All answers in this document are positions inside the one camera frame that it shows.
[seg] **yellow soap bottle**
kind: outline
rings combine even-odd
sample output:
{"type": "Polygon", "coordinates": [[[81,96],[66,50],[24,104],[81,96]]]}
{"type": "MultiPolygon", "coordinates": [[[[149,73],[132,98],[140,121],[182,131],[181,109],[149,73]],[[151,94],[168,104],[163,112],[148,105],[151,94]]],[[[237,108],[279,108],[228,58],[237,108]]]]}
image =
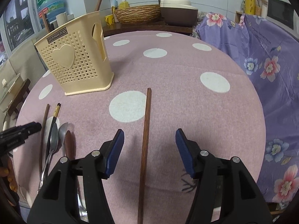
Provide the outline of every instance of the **yellow soap bottle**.
{"type": "Polygon", "coordinates": [[[122,2],[119,3],[119,6],[118,6],[119,9],[124,9],[127,7],[129,7],[129,3],[126,0],[122,0],[122,2]]]}

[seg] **spoon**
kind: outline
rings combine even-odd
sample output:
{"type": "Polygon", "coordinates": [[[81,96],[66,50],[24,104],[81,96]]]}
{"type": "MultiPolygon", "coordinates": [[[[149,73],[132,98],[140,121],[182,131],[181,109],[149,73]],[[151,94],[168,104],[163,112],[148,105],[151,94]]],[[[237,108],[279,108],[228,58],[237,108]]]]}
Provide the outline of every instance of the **spoon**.
{"type": "Polygon", "coordinates": [[[42,185],[44,184],[44,180],[45,180],[46,175],[47,175],[46,170],[47,170],[48,164],[50,162],[50,159],[51,159],[52,155],[57,151],[57,147],[58,147],[58,128],[57,128],[57,124],[54,123],[53,128],[52,128],[52,132],[51,132],[51,136],[50,136],[50,153],[49,153],[49,156],[46,159],[43,171],[41,173],[41,179],[40,179],[38,190],[40,190],[42,185]]]}
{"type": "Polygon", "coordinates": [[[66,135],[66,131],[68,129],[68,122],[62,124],[59,127],[59,132],[58,132],[58,142],[60,142],[61,144],[61,148],[62,148],[62,156],[65,156],[65,145],[64,145],[64,139],[65,139],[65,135],[66,135]]]}
{"type": "MultiPolygon", "coordinates": [[[[65,134],[65,137],[64,137],[64,140],[62,143],[62,154],[63,154],[63,156],[68,157],[70,160],[74,160],[75,159],[75,151],[76,151],[76,146],[73,141],[72,134],[68,130],[65,134]]],[[[83,220],[85,222],[89,222],[88,216],[87,216],[87,210],[84,208],[81,198],[80,198],[80,195],[79,195],[79,189],[77,189],[77,199],[78,199],[78,208],[79,208],[81,220],[83,220]]]]}

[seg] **black chopstick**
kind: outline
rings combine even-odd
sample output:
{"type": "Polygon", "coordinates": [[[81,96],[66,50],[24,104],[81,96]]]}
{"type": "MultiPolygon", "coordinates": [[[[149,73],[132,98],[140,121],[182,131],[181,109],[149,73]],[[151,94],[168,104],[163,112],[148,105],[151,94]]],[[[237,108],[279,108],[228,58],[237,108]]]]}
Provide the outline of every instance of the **black chopstick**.
{"type": "Polygon", "coordinates": [[[57,106],[56,106],[54,115],[53,115],[52,122],[51,122],[51,127],[50,127],[49,136],[48,136],[48,142],[47,142],[47,149],[46,149],[46,158],[45,158],[45,160],[47,159],[47,157],[49,156],[49,153],[50,153],[50,139],[51,139],[51,132],[52,132],[52,129],[53,129],[53,125],[54,125],[55,122],[56,122],[56,119],[57,119],[57,116],[58,116],[58,112],[59,112],[60,106],[61,106],[61,104],[58,103],[57,106]]]}

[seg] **yellow cup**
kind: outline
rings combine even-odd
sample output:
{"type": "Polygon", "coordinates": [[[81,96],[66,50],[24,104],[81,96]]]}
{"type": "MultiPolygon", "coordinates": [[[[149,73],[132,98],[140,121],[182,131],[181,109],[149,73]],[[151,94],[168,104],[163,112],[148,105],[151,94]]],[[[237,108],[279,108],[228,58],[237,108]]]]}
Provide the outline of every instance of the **yellow cup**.
{"type": "Polygon", "coordinates": [[[115,23],[114,15],[111,14],[111,15],[106,16],[105,21],[106,21],[107,25],[114,24],[115,23]]]}

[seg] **bottle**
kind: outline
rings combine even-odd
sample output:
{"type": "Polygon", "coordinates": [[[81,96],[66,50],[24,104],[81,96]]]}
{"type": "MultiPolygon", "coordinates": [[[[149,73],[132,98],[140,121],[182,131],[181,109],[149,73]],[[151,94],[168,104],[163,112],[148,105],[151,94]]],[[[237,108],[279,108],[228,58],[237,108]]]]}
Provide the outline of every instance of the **bottle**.
{"type": "Polygon", "coordinates": [[[119,9],[124,9],[127,7],[129,7],[129,3],[126,0],[122,0],[122,2],[119,3],[119,6],[118,6],[119,9]]]}
{"type": "Polygon", "coordinates": [[[64,0],[36,0],[40,24],[43,24],[41,13],[47,14],[49,23],[56,20],[56,16],[65,12],[64,0]]]}

